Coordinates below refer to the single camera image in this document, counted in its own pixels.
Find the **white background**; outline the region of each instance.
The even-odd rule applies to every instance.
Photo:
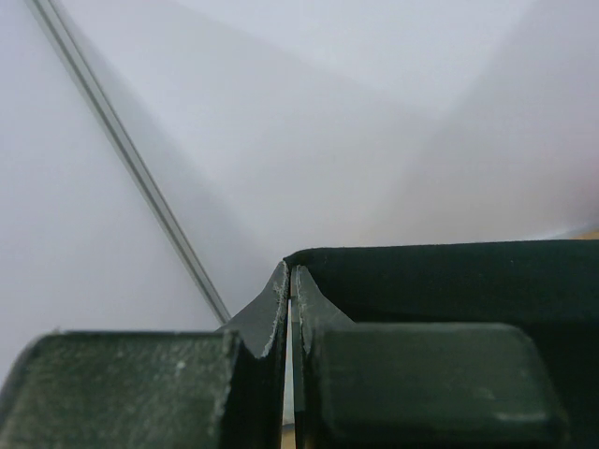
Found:
[[[21,0],[0,2],[0,384],[56,328],[217,322]]]
[[[233,313],[298,249],[599,221],[596,0],[61,3]]]

